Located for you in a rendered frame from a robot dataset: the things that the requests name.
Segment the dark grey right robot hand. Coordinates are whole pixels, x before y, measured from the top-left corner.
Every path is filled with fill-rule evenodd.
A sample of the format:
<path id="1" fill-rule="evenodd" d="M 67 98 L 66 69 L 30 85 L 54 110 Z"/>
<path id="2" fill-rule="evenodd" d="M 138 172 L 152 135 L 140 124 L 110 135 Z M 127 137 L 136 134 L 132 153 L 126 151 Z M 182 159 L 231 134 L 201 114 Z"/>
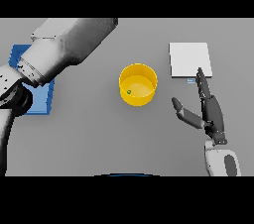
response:
<path id="1" fill-rule="evenodd" d="M 210 92 L 207 80 L 200 67 L 197 69 L 195 82 L 197 84 L 202 116 L 189 111 L 178 98 L 173 97 L 172 103 L 176 110 L 176 115 L 188 125 L 198 130 L 203 129 L 215 145 L 226 145 L 227 140 L 221 107 L 216 97 Z"/>

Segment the pale square measuring scale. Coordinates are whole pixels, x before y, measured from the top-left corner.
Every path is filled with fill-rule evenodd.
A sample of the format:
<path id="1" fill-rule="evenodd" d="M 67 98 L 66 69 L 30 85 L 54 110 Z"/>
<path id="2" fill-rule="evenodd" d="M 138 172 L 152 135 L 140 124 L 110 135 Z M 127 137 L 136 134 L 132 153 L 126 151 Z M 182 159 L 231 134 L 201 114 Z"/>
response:
<path id="1" fill-rule="evenodd" d="M 206 78 L 212 78 L 207 43 L 169 43 L 172 78 L 195 78 L 202 69 Z"/>

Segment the yellow bowl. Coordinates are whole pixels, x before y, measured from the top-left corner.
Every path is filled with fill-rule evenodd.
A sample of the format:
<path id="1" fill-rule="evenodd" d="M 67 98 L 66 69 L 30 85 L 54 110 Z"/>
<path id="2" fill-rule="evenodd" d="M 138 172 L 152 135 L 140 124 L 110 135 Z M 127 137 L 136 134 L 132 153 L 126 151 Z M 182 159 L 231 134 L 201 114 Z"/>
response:
<path id="1" fill-rule="evenodd" d="M 132 63 L 119 75 L 119 94 L 124 102 L 134 107 L 141 107 L 151 102 L 157 85 L 157 74 L 143 63 Z"/>

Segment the blue tray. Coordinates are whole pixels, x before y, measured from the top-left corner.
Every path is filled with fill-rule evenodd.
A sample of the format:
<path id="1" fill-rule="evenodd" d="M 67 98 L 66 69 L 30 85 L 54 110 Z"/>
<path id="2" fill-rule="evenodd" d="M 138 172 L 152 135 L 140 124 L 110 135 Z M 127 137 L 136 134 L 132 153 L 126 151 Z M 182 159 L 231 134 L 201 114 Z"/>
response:
<path id="1" fill-rule="evenodd" d="M 30 47 L 30 45 L 13 45 L 10 51 L 8 63 L 17 68 L 20 56 Z M 46 83 L 44 86 L 39 85 L 34 88 L 28 84 L 24 86 L 33 94 L 33 105 L 27 111 L 27 115 L 49 115 L 52 110 L 52 101 L 54 97 L 55 81 Z"/>

